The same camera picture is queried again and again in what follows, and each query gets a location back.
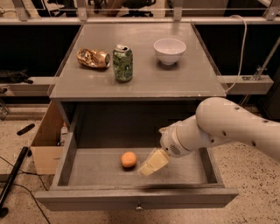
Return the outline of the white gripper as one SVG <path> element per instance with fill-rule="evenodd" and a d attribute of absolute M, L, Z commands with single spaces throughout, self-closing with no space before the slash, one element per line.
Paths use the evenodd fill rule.
<path fill-rule="evenodd" d="M 154 172 L 159 171 L 170 162 L 170 157 L 181 158 L 191 153 L 179 141 L 177 130 L 182 126 L 182 122 L 175 122 L 159 130 L 161 134 L 160 146 L 162 149 L 155 148 L 147 159 L 141 163 L 138 169 L 140 176 L 150 176 Z"/>

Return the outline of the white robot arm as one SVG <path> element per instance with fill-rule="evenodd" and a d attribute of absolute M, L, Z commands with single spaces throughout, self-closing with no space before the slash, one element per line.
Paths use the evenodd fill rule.
<path fill-rule="evenodd" d="M 210 97 L 195 115 L 159 130 L 160 147 L 141 164 L 139 173 L 150 176 L 165 167 L 170 158 L 181 158 L 200 148 L 230 141 L 244 143 L 280 162 L 280 123 L 248 112 L 220 97 Z"/>

